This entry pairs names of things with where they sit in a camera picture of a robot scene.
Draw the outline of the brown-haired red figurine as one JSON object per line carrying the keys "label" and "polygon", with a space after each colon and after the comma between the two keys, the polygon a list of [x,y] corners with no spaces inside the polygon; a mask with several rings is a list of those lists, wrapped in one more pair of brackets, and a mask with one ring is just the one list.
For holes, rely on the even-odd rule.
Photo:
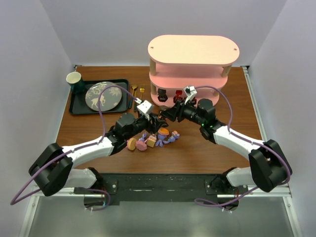
{"label": "brown-haired red figurine", "polygon": [[160,106],[158,108],[158,119],[163,121],[162,127],[167,128],[169,125],[167,119],[169,117],[169,108],[167,106]]}

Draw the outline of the black helmet figurine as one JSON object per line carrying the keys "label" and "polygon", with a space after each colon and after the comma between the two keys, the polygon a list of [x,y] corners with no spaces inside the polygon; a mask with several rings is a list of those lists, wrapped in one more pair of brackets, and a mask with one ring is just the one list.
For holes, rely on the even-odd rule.
{"label": "black helmet figurine", "polygon": [[161,88],[158,89],[158,100],[160,102],[166,102],[168,100],[165,89],[161,89]]}

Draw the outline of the red head figurine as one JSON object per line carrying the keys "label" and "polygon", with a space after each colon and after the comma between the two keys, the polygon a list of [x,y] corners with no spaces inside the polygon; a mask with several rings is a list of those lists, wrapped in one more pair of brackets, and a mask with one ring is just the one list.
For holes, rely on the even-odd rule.
{"label": "red head figurine", "polygon": [[173,97],[174,103],[176,103],[178,100],[181,100],[181,101],[183,100],[182,93],[183,93],[182,90],[176,90],[175,96]]}

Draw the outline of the pink donut toy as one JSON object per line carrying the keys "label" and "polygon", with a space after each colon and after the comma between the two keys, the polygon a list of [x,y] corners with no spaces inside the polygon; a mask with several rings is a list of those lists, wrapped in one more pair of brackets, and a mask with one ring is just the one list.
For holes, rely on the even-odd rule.
{"label": "pink donut toy", "polygon": [[130,150],[130,151],[133,151],[136,149],[136,139],[135,138],[130,138],[128,141],[127,141],[127,148]]}

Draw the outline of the black-haired ninja figurine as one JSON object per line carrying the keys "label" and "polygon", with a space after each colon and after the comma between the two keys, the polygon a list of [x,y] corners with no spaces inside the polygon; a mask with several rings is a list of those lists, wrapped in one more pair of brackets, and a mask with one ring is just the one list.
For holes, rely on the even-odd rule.
{"label": "black-haired ninja figurine", "polygon": [[192,105],[195,105],[197,103],[197,100],[196,100],[196,98],[194,98],[192,101],[191,101],[191,104]]}

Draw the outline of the pink bunny toy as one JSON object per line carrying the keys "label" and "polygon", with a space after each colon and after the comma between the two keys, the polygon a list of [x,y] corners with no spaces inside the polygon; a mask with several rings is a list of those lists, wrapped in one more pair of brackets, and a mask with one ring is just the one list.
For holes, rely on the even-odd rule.
{"label": "pink bunny toy", "polygon": [[144,132],[141,138],[135,143],[136,149],[138,149],[139,151],[145,151],[147,149],[146,138],[147,133]]}

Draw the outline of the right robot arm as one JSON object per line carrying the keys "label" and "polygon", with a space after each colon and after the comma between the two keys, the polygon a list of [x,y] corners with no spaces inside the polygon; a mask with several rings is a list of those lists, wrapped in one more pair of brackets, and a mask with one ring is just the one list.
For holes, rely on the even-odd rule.
{"label": "right robot arm", "polygon": [[270,192],[288,181],[293,171],[280,145],[275,140],[267,142],[250,138],[228,128],[216,118],[216,110],[209,99],[201,99],[194,106],[190,102],[177,101],[161,111],[161,116],[170,121],[184,119],[200,125],[202,136],[218,145],[225,146],[249,161],[247,168],[232,168],[226,173],[228,183],[233,186],[255,185]]}

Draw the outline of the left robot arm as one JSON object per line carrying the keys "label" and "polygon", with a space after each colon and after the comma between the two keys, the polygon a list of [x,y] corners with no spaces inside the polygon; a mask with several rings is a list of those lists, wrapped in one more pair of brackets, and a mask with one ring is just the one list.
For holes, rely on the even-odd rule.
{"label": "left robot arm", "polygon": [[73,146],[48,145],[30,167],[29,174],[46,197],[63,188],[94,187],[99,181],[96,171],[90,168],[77,170],[77,166],[117,154],[135,135],[144,130],[156,133],[164,124],[165,119],[154,113],[140,115],[139,118],[124,113],[104,136],[97,139]]}

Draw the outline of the strawberry cake toy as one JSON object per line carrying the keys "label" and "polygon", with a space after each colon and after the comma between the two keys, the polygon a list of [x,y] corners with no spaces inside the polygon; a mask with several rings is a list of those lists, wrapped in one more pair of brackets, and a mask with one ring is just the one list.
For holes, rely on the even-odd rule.
{"label": "strawberry cake toy", "polygon": [[147,146],[151,148],[155,146],[156,142],[157,142],[157,136],[155,134],[150,135],[146,140]]}

